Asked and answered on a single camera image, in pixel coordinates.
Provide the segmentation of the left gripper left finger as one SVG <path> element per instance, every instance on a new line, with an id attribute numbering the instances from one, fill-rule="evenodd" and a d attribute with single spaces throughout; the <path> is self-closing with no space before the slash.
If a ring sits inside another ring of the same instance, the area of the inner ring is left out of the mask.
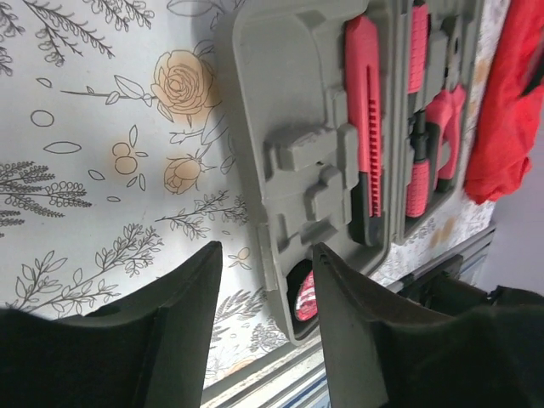
<path id="1" fill-rule="evenodd" d="M 2 309 L 2 406 L 199 406 L 222 268 L 212 241 L 85 316 Z"/>

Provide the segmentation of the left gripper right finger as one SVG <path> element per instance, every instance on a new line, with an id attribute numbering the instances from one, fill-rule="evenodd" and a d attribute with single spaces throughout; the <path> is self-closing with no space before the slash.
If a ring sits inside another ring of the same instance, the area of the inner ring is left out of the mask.
<path id="1" fill-rule="evenodd" d="M 392 292 L 351 269 L 331 248 L 313 251 L 320 327 L 323 273 L 343 295 L 365 279 L 355 305 L 379 347 L 388 401 L 378 407 L 540 407 L 543 404 L 543 297 L 470 286 L 437 267 Z"/>

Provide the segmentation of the small red tape measure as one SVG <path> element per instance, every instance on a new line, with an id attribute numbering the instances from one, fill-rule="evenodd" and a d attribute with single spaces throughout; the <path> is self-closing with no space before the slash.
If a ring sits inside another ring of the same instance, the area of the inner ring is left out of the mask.
<path id="1" fill-rule="evenodd" d="M 287 276 L 287 299 L 293 325 L 308 324 L 318 314 L 312 263 L 304 259 Z"/>

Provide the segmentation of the grey plastic tool case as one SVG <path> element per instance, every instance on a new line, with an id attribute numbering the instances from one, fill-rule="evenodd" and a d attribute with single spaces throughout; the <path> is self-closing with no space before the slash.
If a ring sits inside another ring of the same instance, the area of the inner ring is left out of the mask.
<path id="1" fill-rule="evenodd" d="M 294 326 L 287 276 L 315 245 L 327 244 L 349 266 L 373 275 L 388 256 L 458 190 L 441 193 L 431 174 L 429 200 L 419 218 L 405 215 L 414 150 L 408 107 L 411 16 L 414 1 L 252 1 L 223 17 L 216 28 L 218 83 L 225 104 L 246 199 L 258 270 L 277 326 L 299 345 L 314 334 L 316 316 Z M 480 1 L 425 1 L 428 48 L 417 108 L 426 110 L 443 86 L 447 36 L 444 19 L 462 29 L 461 82 L 468 113 Z M 345 32 L 364 14 L 377 27 L 382 118 L 381 240 L 367 246 L 352 236 L 352 191 L 358 177 L 358 136 L 349 124 L 345 90 Z"/>

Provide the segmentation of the pink black pliers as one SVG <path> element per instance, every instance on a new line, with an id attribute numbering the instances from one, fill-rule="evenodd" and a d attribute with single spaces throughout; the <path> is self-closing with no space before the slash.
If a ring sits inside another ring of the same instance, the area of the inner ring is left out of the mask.
<path id="1" fill-rule="evenodd" d="M 437 152 L 433 187 L 445 193 L 453 187 L 461 148 L 461 123 L 467 92 L 461 82 L 462 29 L 457 17 L 444 19 L 440 31 L 447 36 L 445 71 L 440 92 L 427 106 L 430 135 L 436 135 Z"/>

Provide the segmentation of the pink black utility knife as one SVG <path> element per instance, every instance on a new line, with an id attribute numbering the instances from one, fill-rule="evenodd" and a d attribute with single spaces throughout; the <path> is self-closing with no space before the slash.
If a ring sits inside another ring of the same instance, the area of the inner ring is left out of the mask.
<path id="1" fill-rule="evenodd" d="M 382 118 L 379 41 L 375 24 L 361 14 L 346 26 L 345 90 L 348 123 L 358 136 L 359 182 L 352 191 L 352 236 L 369 247 L 381 240 Z"/>

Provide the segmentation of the pink black long screwdriver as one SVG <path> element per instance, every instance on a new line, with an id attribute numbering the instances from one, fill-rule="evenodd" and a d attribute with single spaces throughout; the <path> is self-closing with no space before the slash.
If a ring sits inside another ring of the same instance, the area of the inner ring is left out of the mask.
<path id="1" fill-rule="evenodd" d="M 408 107 L 411 112 L 418 111 L 417 95 L 422 91 L 428 48 L 428 5 L 425 1 L 414 1 L 411 16 L 411 43 Z"/>

